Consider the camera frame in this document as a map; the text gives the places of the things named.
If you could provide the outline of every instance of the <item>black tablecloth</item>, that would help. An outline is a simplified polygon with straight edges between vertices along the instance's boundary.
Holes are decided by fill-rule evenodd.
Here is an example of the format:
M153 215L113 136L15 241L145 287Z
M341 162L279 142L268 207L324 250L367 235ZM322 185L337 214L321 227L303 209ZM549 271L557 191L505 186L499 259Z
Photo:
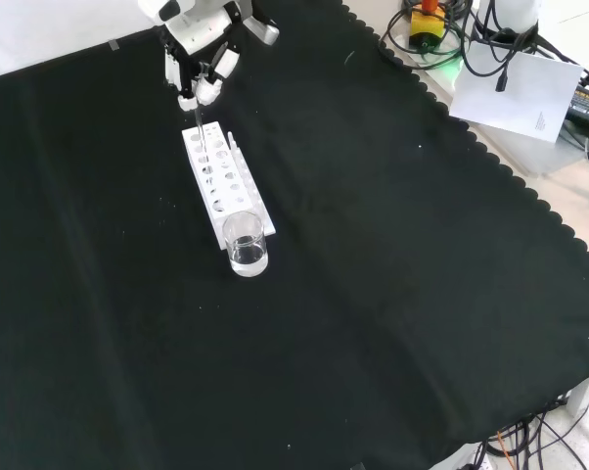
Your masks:
M0 77L0 468L427 469L589 376L583 242L340 3L266 7L204 116L277 226L258 278L152 34Z

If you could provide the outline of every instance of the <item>white test tube rack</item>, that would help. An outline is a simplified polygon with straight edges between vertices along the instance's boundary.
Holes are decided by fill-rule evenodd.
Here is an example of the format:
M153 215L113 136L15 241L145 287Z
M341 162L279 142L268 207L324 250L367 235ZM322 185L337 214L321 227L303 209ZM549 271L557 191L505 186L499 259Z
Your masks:
M204 199L221 250L226 248L223 223L235 212L253 212L264 224L264 235L275 233L275 226L259 195L243 153L231 132L229 145L218 122L204 125L206 151L196 127L182 131L188 160Z

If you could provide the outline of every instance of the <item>white wall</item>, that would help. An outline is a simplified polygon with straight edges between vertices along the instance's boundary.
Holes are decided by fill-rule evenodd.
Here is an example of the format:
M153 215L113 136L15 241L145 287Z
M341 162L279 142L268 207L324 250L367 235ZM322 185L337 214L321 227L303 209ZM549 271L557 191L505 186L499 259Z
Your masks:
M0 74L151 26L138 0L0 0Z

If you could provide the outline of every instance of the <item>white paper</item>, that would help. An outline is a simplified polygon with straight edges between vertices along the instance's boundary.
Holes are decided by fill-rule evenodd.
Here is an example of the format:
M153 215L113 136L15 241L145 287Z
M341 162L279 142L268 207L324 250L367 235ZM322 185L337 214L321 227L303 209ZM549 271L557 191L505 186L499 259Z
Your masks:
M507 51L495 48L495 52L503 58ZM468 59L478 72L493 71L501 65L487 45L476 42L471 44ZM518 53L508 66L505 91L497 92L501 73L483 78L463 67L455 82L449 113L456 118L555 142L582 72L581 66Z

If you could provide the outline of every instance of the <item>red cap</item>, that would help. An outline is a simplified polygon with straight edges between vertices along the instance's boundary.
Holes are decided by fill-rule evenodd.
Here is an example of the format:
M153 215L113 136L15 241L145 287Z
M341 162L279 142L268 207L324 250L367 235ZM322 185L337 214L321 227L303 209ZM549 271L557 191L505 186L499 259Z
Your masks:
M423 10L429 13L434 13L438 8L438 0L423 0Z

